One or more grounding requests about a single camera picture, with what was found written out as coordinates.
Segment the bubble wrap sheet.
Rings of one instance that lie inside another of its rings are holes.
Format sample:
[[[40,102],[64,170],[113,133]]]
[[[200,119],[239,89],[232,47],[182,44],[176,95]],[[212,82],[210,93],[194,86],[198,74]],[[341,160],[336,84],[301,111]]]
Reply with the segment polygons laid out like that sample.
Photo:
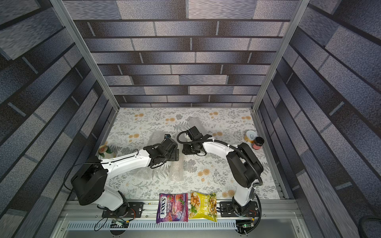
[[[184,157],[180,156],[178,161],[169,161],[169,174],[168,179],[171,181],[183,181],[184,180]]]

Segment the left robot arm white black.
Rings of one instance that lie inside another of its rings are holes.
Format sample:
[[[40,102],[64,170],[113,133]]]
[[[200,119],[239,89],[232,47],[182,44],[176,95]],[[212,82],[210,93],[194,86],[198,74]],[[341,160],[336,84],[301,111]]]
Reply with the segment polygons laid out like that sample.
[[[89,158],[81,164],[70,182],[80,205],[97,204],[116,211],[127,205],[127,199],[108,186],[110,179],[135,169],[154,169],[168,161],[178,160],[177,142],[165,135],[161,143],[146,146],[132,154],[111,159]]]

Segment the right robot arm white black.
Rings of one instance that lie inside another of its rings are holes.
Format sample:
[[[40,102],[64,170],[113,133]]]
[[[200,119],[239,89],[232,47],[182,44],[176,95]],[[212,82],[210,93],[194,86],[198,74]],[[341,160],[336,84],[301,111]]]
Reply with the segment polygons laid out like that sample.
[[[250,206],[253,202],[260,203],[256,188],[263,185],[261,173],[264,168],[246,143],[232,145],[217,140],[209,134],[202,135],[195,126],[180,132],[177,141],[183,145],[185,155],[214,154],[227,160],[233,178],[238,184],[232,198],[231,213],[243,217],[251,212]]]

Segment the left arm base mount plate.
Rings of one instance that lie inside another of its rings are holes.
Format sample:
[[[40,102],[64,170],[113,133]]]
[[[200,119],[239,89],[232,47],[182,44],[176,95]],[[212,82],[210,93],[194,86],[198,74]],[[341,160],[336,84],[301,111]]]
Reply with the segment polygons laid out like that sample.
[[[143,212],[143,202],[127,202],[115,211],[111,211],[107,207],[103,209],[102,218],[140,218]]]

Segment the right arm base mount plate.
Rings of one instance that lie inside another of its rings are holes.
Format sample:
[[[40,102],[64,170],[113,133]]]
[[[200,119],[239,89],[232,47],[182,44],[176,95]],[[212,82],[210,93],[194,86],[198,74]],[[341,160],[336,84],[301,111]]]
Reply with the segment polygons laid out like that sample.
[[[245,206],[240,206],[235,200],[232,202],[220,202],[218,211],[221,217],[260,217],[260,209],[258,203],[249,201]]]

